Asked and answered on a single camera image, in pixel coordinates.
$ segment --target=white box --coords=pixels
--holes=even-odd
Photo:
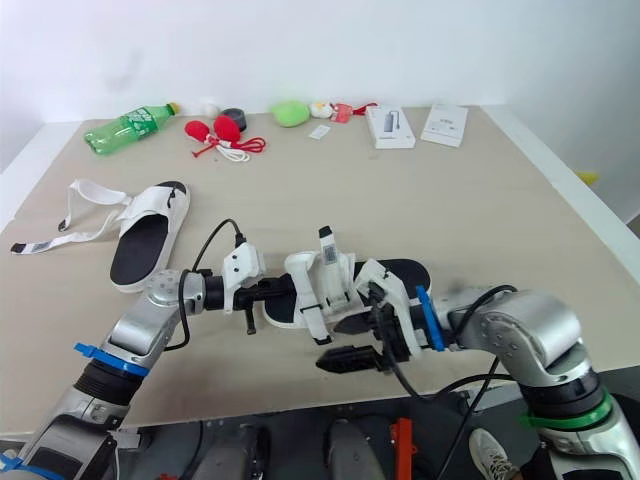
[[[416,137],[413,136],[407,117],[400,107],[367,107],[369,130],[375,148],[413,148]]]
[[[459,147],[467,123],[467,111],[464,107],[434,105],[431,107],[420,139],[449,147]]]

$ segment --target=blue cable tie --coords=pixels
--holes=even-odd
[[[133,363],[125,362],[121,358],[114,357],[113,355],[93,345],[76,343],[73,349],[77,350],[87,358],[95,358],[96,360],[99,360],[102,363],[106,363],[110,367],[114,367],[114,368],[117,368],[118,370],[122,370],[123,372],[132,373],[133,375],[138,375],[139,377],[146,377],[147,375],[149,375],[148,368],[141,367],[140,365],[135,365]]]
[[[429,335],[433,342],[433,345],[431,346],[438,352],[444,352],[444,341],[442,340],[442,334],[440,332],[440,324],[436,320],[436,314],[433,311],[431,298],[429,297],[427,290],[422,285],[418,285],[416,287],[416,291],[418,292],[418,298],[422,304],[422,311],[424,312],[427,329],[429,330]]]
[[[0,473],[6,473],[11,470],[22,470],[24,472],[31,472],[36,475],[41,476],[42,478],[46,478],[47,480],[65,480],[62,475],[58,475],[55,472],[51,472],[49,470],[45,470],[40,467],[32,467],[31,465],[24,465],[24,460],[21,458],[10,458],[0,453],[0,460],[4,463],[4,467],[0,470]]]

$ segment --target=white shoe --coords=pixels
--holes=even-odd
[[[502,445],[482,428],[471,432],[469,452],[476,468],[487,480],[508,480],[518,473]]]

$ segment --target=black insole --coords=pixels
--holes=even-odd
[[[138,220],[120,238],[111,263],[111,281],[131,285],[149,275],[158,263],[168,232],[164,215],[148,215]]]
[[[394,259],[394,260],[378,260],[385,268],[387,268],[396,277],[402,280],[404,288],[407,290],[410,298],[416,296],[416,287],[424,286],[425,290],[429,290],[431,278],[427,269],[421,263],[415,260]],[[365,262],[356,262],[353,278],[355,279]],[[360,295],[365,305],[369,305],[369,300]],[[293,323],[293,313],[296,307],[296,295],[280,296],[269,298],[264,302],[265,310],[269,318],[282,323]]]

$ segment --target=silver robot arm segment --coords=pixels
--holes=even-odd
[[[468,293],[459,295],[447,306],[436,304],[445,328],[457,329],[469,308]],[[606,470],[640,479],[640,448],[592,370],[580,334],[574,312],[554,296],[506,292],[471,315],[458,345],[493,353],[518,382],[530,409],[525,420],[548,446],[557,478],[573,478],[565,475],[577,470],[597,478],[595,472]]]
[[[99,348],[76,345],[91,361],[18,458],[1,457],[0,467],[13,468],[9,479],[102,478],[116,448],[108,431],[122,423],[133,395],[180,321],[179,280],[180,272],[160,272]],[[202,312],[205,293],[204,277],[187,273],[183,295],[187,315]]]

